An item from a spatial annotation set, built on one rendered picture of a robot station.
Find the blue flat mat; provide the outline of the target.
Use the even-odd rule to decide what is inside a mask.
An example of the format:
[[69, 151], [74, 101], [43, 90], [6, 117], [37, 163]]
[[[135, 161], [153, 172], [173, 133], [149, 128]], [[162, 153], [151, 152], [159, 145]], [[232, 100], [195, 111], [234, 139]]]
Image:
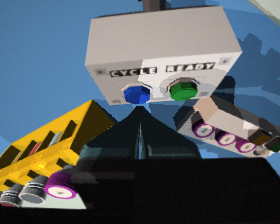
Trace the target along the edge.
[[[242, 54], [212, 93], [280, 127], [280, 26], [246, 0], [222, 6]], [[138, 0], [0, 0], [0, 156], [13, 142], [94, 100], [117, 124], [144, 106], [173, 130], [200, 99], [109, 105], [85, 67], [91, 19], [143, 11]]]

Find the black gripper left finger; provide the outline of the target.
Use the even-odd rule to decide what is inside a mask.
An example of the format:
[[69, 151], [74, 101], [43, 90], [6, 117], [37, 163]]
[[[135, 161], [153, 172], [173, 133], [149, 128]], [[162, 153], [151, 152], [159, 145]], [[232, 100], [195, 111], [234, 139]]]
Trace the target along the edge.
[[84, 144], [78, 160], [84, 157], [139, 159], [139, 143], [140, 106], [136, 106], [126, 118]]

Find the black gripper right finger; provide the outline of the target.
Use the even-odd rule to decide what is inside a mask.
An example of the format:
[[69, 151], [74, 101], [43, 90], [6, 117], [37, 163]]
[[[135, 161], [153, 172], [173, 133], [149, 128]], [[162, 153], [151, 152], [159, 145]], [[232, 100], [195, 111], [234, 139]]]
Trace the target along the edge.
[[197, 145], [140, 106], [141, 159], [202, 158]]

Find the grey key desk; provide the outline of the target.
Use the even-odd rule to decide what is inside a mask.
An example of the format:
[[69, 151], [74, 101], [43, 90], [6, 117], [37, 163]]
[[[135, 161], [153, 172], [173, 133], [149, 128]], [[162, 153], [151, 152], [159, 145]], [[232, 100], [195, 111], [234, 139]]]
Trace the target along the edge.
[[209, 98], [242, 53], [222, 6], [138, 1], [91, 19], [85, 67], [108, 104]]

